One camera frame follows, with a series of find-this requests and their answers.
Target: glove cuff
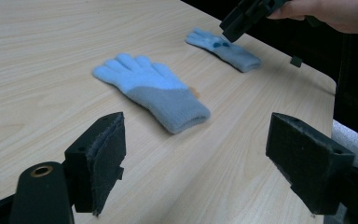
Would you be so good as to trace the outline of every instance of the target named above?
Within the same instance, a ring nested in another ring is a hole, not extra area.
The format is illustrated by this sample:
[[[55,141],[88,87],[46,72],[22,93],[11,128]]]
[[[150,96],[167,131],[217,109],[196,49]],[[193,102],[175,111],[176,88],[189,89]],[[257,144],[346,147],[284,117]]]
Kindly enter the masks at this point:
[[[261,60],[246,49],[242,49],[241,47],[232,44],[215,48],[213,53],[243,73],[256,69],[261,64]]]
[[[189,89],[163,90],[137,87],[127,92],[170,132],[179,133],[207,120],[211,113]]]

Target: glove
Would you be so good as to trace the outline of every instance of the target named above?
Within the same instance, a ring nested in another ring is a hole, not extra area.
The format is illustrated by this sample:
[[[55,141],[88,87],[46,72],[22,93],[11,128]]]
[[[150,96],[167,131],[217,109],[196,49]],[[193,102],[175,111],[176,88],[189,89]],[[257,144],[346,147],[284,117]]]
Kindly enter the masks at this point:
[[[195,28],[193,32],[187,35],[186,43],[207,49],[243,73],[257,68],[261,64],[260,59],[246,49],[233,45],[220,36],[202,31],[200,28]]]
[[[170,133],[179,133],[211,116],[168,66],[151,63],[145,56],[118,54],[96,67],[93,75],[147,108]]]

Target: dark background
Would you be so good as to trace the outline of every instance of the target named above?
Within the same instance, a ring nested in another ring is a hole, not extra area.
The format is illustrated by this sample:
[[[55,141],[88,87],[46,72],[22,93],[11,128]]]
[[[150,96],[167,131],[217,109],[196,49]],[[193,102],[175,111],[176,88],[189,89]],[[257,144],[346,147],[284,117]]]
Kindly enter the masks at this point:
[[[222,21],[240,0],[182,0]],[[327,74],[337,83],[334,119],[358,132],[358,35],[342,34],[326,24],[263,18],[248,35]]]

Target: glove finger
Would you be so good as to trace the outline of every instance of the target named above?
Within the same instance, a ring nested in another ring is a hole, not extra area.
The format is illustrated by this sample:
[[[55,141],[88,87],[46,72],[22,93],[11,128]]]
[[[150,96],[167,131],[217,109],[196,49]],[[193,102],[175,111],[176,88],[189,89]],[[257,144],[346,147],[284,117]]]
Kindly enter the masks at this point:
[[[190,36],[188,36],[186,38],[186,42],[188,44],[191,44],[191,45],[194,45],[194,46],[197,46],[197,47],[200,47],[200,48],[204,48],[204,49],[207,49],[207,50],[210,50],[210,51],[213,50],[213,46],[211,46],[210,44],[206,43],[204,39],[199,39],[199,38],[193,37],[192,35],[190,35]]]
[[[141,69],[141,66],[130,56],[130,54],[120,53],[116,57],[116,60],[131,71]]]
[[[153,63],[153,68],[162,76],[169,80],[180,81],[171,69],[163,63]]]
[[[141,66],[141,67],[151,67],[152,62],[150,62],[150,59],[147,58],[144,55],[139,55],[135,58],[135,61]]]
[[[195,39],[204,39],[204,38],[205,38],[205,37],[203,37],[202,35],[196,34],[196,33],[194,33],[194,32],[188,34],[188,35],[187,35],[187,38],[189,38],[189,37],[195,38]]]
[[[203,31],[200,28],[194,28],[193,32],[197,35],[203,36],[204,38],[213,38],[214,35],[210,32]]]
[[[125,76],[122,73],[115,72],[107,66],[98,66],[92,70],[92,74],[101,81],[121,87]]]
[[[108,68],[117,73],[123,73],[128,71],[128,68],[124,67],[121,63],[119,63],[115,59],[108,60],[104,63]]]

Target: wooden table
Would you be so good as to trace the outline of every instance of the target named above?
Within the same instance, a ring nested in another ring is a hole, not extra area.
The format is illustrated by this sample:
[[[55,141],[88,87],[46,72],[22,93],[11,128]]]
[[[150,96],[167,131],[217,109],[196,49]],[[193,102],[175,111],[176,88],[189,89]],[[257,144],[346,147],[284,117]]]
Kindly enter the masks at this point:
[[[280,112],[330,135],[335,82],[244,35],[263,64],[240,73],[190,46],[220,21],[173,0],[0,1],[0,199],[26,168],[63,162],[99,117],[123,111],[127,157],[100,216],[76,223],[322,223],[265,155]],[[179,134],[91,70],[120,52],[167,64],[212,117]]]

